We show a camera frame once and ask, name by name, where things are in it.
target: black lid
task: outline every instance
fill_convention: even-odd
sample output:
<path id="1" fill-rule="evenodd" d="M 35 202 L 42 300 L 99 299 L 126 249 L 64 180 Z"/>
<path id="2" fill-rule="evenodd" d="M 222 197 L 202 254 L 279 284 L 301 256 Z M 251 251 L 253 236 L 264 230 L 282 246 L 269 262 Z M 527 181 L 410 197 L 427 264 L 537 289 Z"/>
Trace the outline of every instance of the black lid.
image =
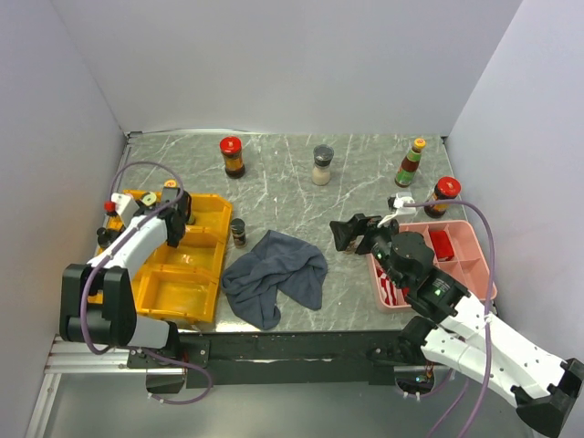
<path id="1" fill-rule="evenodd" d="M 245 231 L 245 222 L 242 219 L 236 217 L 231 223 L 229 224 L 231 229 L 236 232 L 242 233 Z"/>
<path id="2" fill-rule="evenodd" d="M 332 157 L 335 155 L 335 150 L 327 144 L 319 144 L 314 148 L 314 163 L 325 167 L 332 162 Z"/>

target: green label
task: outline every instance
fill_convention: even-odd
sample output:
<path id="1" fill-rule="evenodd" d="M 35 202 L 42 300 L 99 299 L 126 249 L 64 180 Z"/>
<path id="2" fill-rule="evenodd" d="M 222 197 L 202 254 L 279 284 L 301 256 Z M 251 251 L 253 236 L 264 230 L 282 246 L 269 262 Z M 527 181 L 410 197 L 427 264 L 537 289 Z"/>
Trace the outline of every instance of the green label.
<path id="1" fill-rule="evenodd" d="M 410 160 L 411 162 L 418 162 L 420 160 L 420 157 L 422 157 L 422 154 L 419 152 L 414 152 L 412 150 L 410 150 L 408 152 L 408 154 L 406 155 L 406 158 L 408 160 Z"/>
<path id="2" fill-rule="evenodd" d="M 410 185 L 412 183 L 414 174 L 415 172 L 408 172 L 400 168 L 398 174 L 395 177 L 395 181 L 401 185 Z"/>

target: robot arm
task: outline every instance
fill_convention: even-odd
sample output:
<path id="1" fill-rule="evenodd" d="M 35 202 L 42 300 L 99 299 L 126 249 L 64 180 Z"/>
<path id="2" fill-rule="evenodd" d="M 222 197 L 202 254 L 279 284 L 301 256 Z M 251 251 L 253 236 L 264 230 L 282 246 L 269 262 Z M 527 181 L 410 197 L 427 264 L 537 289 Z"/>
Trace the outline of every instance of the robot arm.
<path id="1" fill-rule="evenodd" d="M 161 203 L 176 198 L 178 192 L 178 188 L 164 187 Z M 106 244 L 102 246 L 104 251 L 101 254 L 85 265 L 69 265 L 65 269 L 61 288 L 59 334 L 65 340 L 83 342 L 80 320 L 82 291 L 92 268 L 103 257 L 110 256 L 89 291 L 93 296 L 102 292 L 100 303 L 88 303 L 87 322 L 93 341 L 111 347 L 160 349 L 167 357 L 180 358 L 181 347 L 176 325 L 137 315 L 131 280 L 156 248 L 164 243 L 173 247 L 179 244 L 191 214 L 191 196 L 183 192 L 178 203 L 163 210 L 142 226 L 141 221 L 155 207 L 155 197 L 153 200 L 143 199 L 143 202 L 136 203 L 131 196 L 114 193 L 111 199 L 115 205 L 115 213 L 126 229 L 121 233 L 105 230 L 115 238 L 102 239 L 101 243 Z M 112 248 L 124 237 L 128 237 L 127 242 L 114 254 Z"/>
<path id="2" fill-rule="evenodd" d="M 401 348 L 409 350 L 404 356 L 421 354 L 481 382 L 486 364 L 484 306 L 433 266 L 433 250 L 422 235 L 400 233 L 395 219 L 363 214 L 346 223 L 331 222 L 330 228 L 338 251 L 363 235 L 356 253 L 371 252 L 396 287 L 410 289 L 405 300 L 423 318 L 415 317 L 401 333 Z M 558 436 L 579 396 L 584 364 L 540 349 L 494 314 L 487 318 L 492 342 L 489 388 L 514 406 L 527 425 L 545 436 Z"/>

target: small spice jar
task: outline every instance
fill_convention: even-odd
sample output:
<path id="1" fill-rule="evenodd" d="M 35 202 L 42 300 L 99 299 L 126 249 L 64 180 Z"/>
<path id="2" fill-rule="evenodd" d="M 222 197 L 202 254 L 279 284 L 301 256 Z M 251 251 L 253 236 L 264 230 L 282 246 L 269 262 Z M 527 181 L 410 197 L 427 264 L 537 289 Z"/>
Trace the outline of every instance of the small spice jar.
<path id="1" fill-rule="evenodd" d="M 245 173 L 242 157 L 241 140 L 237 137 L 225 137 L 219 143 L 225 161 L 225 173 L 231 178 L 241 178 Z"/>
<path id="2" fill-rule="evenodd" d="M 314 148 L 314 167 L 312 168 L 312 182 L 316 185 L 327 185 L 330 181 L 330 162 L 335 151 L 327 144 L 320 144 Z"/>
<path id="3" fill-rule="evenodd" d="M 439 201 L 441 199 L 454 199 L 461 191 L 461 185 L 452 176 L 443 176 L 434 187 L 434 192 L 428 198 L 428 202 Z M 436 205 L 429 205 L 423 207 L 423 210 L 430 217 L 439 218 L 444 216 L 448 203 L 438 203 Z"/>
<path id="4" fill-rule="evenodd" d="M 237 248 L 243 248 L 247 245 L 247 238 L 245 237 L 245 222 L 236 217 L 229 224 L 231 228 L 231 235 L 234 237 L 234 244 Z"/>

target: bottle with yellow cap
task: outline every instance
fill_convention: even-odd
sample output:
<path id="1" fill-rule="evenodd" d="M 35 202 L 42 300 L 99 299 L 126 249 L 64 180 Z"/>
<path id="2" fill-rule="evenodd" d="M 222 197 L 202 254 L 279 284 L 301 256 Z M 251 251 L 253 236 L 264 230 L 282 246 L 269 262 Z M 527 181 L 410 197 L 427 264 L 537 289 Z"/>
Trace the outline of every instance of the bottle with yellow cap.
<path id="1" fill-rule="evenodd" d="M 422 157 L 422 150 L 426 147 L 426 140 L 416 139 L 413 142 L 412 148 L 401 162 L 398 174 L 395 175 L 395 183 L 400 187 L 408 187 L 413 180 L 420 165 L 420 158 Z"/>

